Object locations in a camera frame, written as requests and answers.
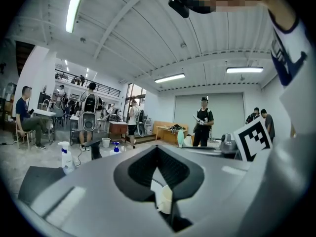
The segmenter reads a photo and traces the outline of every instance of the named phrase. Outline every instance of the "hair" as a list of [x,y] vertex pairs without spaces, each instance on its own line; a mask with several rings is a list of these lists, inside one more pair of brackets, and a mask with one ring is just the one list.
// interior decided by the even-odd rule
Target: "hair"
[[95,90],[95,87],[96,87],[96,85],[95,85],[94,82],[91,82],[91,83],[89,84],[89,89]]
[[25,91],[26,91],[27,89],[29,89],[29,88],[30,88],[30,87],[24,86],[23,89],[22,89],[22,95],[24,95]]

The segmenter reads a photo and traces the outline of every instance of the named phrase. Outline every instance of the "white cup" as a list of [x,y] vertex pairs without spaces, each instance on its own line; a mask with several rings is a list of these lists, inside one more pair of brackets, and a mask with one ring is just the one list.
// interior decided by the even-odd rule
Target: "white cup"
[[158,204],[157,211],[165,214],[170,214],[172,205],[172,190],[168,185],[164,186],[161,191],[160,203]]

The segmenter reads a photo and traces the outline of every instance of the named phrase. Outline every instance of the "sneaker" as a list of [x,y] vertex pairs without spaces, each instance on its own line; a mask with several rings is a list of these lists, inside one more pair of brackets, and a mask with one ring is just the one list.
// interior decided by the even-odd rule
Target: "sneaker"
[[37,148],[40,148],[40,149],[45,149],[45,148],[46,148],[46,147],[43,146],[42,144],[35,144],[35,146],[36,146]]

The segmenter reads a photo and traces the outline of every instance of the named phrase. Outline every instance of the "light fixture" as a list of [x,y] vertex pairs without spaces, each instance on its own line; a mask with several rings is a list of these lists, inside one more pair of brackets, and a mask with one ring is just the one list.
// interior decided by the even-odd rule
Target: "light fixture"
[[226,69],[226,73],[261,73],[262,67],[231,67]]
[[74,30],[75,18],[76,18],[80,1],[81,0],[70,0],[68,14],[67,14],[67,21],[66,21],[66,32],[68,33],[72,33]]
[[170,77],[160,78],[160,79],[155,80],[155,82],[160,83],[160,82],[176,80],[176,79],[180,79],[180,78],[184,78],[184,77],[185,77],[184,74],[179,74],[179,75],[174,75],[174,76],[170,76]]

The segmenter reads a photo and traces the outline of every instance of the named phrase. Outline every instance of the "balcony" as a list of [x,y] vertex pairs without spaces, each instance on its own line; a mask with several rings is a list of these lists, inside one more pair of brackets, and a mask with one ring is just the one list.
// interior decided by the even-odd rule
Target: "balcony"
[[[72,75],[70,73],[55,69],[55,79],[60,80],[60,81],[64,81],[64,82],[68,82],[68,83],[73,83],[76,85],[82,85],[81,79],[78,76]],[[83,83],[83,87],[87,88],[89,86],[89,84],[91,82],[91,80],[87,80],[85,78],[84,83]],[[119,97],[120,94],[120,90],[105,86],[103,84],[94,82],[96,84],[96,88],[95,90],[104,93],[104,94],[108,94],[110,96],[114,96],[114,97]]]

